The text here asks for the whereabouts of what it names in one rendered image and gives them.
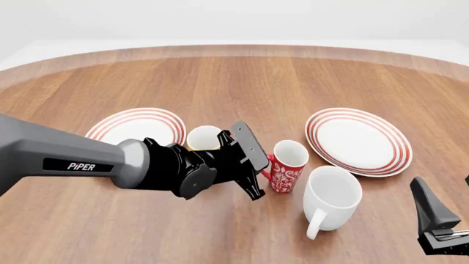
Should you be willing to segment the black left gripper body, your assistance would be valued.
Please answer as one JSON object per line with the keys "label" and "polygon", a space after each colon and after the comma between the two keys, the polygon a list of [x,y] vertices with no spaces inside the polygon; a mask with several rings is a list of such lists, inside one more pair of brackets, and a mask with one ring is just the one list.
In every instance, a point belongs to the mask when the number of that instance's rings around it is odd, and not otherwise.
{"label": "black left gripper body", "polygon": [[256,170],[238,141],[218,151],[218,182],[256,182]]}

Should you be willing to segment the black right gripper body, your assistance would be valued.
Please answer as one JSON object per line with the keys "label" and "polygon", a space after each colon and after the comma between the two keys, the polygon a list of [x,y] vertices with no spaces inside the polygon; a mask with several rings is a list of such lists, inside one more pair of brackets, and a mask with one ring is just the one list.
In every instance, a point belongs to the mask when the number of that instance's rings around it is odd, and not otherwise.
{"label": "black right gripper body", "polygon": [[430,230],[418,224],[418,243],[426,255],[469,256],[469,230]]}

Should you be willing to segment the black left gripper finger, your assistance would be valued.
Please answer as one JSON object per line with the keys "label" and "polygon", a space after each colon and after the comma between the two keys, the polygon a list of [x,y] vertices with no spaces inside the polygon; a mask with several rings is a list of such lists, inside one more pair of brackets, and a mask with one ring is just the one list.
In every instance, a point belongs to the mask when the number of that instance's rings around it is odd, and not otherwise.
{"label": "black left gripper finger", "polygon": [[249,195],[252,201],[256,201],[265,195],[265,191],[259,187],[254,171],[239,177],[237,179],[237,184],[245,191],[245,193],[247,193],[247,195]]}
{"label": "black left gripper finger", "polygon": [[218,133],[217,139],[220,144],[220,150],[231,147],[235,143],[235,140],[231,137],[231,132],[228,130],[222,130]]}

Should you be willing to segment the yellow mug with white inside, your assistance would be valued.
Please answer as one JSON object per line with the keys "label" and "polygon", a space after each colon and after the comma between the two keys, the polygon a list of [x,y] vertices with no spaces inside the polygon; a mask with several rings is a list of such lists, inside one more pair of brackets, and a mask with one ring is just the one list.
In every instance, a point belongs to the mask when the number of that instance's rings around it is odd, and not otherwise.
{"label": "yellow mug with white inside", "polygon": [[221,146],[217,138],[220,132],[220,128],[212,125],[203,125],[194,128],[187,135],[187,146],[193,151],[217,150]]}

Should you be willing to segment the red mug with white pattern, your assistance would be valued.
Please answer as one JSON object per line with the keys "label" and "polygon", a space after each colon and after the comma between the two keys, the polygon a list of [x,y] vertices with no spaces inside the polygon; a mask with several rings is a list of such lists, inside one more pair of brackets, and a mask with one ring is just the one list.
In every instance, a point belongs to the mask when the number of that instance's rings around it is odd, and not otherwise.
{"label": "red mug with white pattern", "polygon": [[277,193],[289,193],[293,190],[298,178],[309,161],[306,147],[294,140],[281,140],[267,154],[270,171],[262,171],[269,180],[269,186]]}

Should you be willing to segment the white plate with red rings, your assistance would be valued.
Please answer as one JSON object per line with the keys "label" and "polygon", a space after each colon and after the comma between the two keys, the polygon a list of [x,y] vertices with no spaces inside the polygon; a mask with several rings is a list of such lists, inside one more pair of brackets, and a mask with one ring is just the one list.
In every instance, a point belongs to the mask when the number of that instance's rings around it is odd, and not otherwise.
{"label": "white plate with red rings", "polygon": [[397,127],[359,109],[317,111],[306,121],[305,135],[317,155],[356,175],[390,177],[405,171],[413,159],[412,147]]}
{"label": "white plate with red rings", "polygon": [[154,139],[166,146],[184,144],[186,127],[182,119],[171,111],[143,107],[120,111],[108,116],[89,129],[86,138],[108,144],[119,144],[127,139]]}

